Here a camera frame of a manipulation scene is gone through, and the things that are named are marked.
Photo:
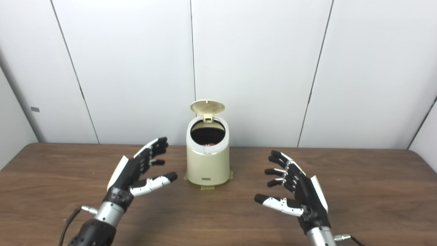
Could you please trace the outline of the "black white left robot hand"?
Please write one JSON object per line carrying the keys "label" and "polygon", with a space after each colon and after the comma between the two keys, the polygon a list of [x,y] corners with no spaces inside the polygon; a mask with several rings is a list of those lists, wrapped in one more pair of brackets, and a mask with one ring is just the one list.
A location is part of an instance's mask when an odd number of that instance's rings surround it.
{"label": "black white left robot hand", "polygon": [[175,172],[140,179],[151,167],[165,164],[165,160],[156,159],[156,156],[166,153],[169,146],[167,141],[167,137],[156,138],[144,145],[133,157],[123,156],[108,182],[103,202],[117,205],[126,212],[135,197],[177,180],[178,175]]}

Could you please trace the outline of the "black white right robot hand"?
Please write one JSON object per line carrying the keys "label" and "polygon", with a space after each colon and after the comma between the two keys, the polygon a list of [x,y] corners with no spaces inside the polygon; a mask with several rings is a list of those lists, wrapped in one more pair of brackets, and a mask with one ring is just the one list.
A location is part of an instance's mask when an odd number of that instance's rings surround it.
{"label": "black white right robot hand", "polygon": [[304,234],[314,228],[331,228],[328,205],[317,177],[308,177],[292,158],[282,152],[272,150],[268,160],[281,168],[269,168],[264,171],[266,175],[278,176],[269,181],[267,186],[283,186],[294,195],[294,198],[256,194],[254,201],[297,217]]}

